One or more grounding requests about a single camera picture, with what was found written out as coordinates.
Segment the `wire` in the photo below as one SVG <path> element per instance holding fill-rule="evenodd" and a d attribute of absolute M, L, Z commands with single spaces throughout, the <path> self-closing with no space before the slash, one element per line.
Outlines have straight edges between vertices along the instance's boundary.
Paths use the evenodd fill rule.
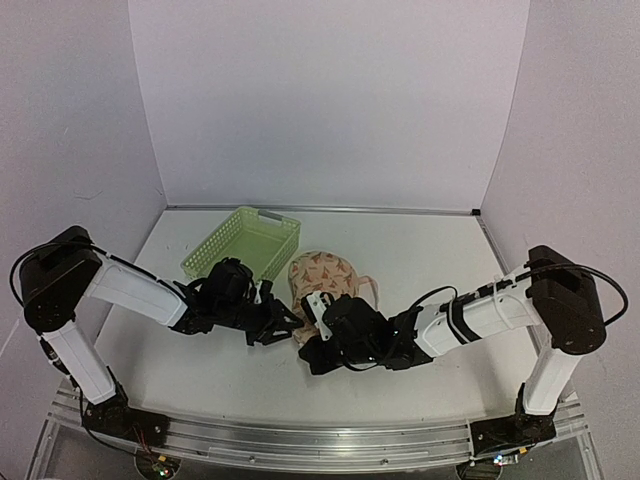
<path fill-rule="evenodd" d="M 409 307 L 409 310 L 413 310 L 414 308 L 418 307 L 418 305 L 420 305 L 422 302 L 424 302 L 427 298 L 433 297 L 436 293 L 440 293 L 447 289 L 451 289 L 455 292 L 455 296 L 451 299 L 452 302 L 455 301 L 456 298 L 458 298 L 458 289 L 452 285 L 445 285 L 444 287 L 439 287 L 439 288 L 436 288 L 435 290 L 431 290 L 430 292 L 425 293 L 418 300 L 413 302 L 411 307 Z"/>
<path fill-rule="evenodd" d="M 547 265 L 545 267 L 534 268 L 533 270 L 529 270 L 525 273 L 518 275 L 516 277 L 516 282 L 520 282 L 522 280 L 530 278 L 533 275 L 539 275 L 541 273 L 553 272 L 553 271 L 559 271 L 559 270 L 588 273 L 590 275 L 593 275 L 594 277 L 598 277 L 599 279 L 604 280 L 606 283 L 611 285 L 611 287 L 613 287 L 613 289 L 616 292 L 618 292 L 618 294 L 620 295 L 620 298 L 622 299 L 622 308 L 618 311 L 618 313 L 616 313 L 615 315 L 613 315 L 611 318 L 609 318 L 607 321 L 604 322 L 605 327 L 608 327 L 609 325 L 611 325 L 612 323 L 620 319 L 620 317 L 622 317 L 625 313 L 627 313 L 627 310 L 629 310 L 629 297 L 627 296 L 627 293 L 624 291 L 624 289 L 620 286 L 620 284 L 616 282 L 613 278 L 611 278 L 609 275 L 607 275 L 606 273 L 602 273 L 601 271 L 596 270 L 595 268 L 587 267 L 585 265 L 578 265 L 575 263 L 557 263 L 555 265 Z"/>

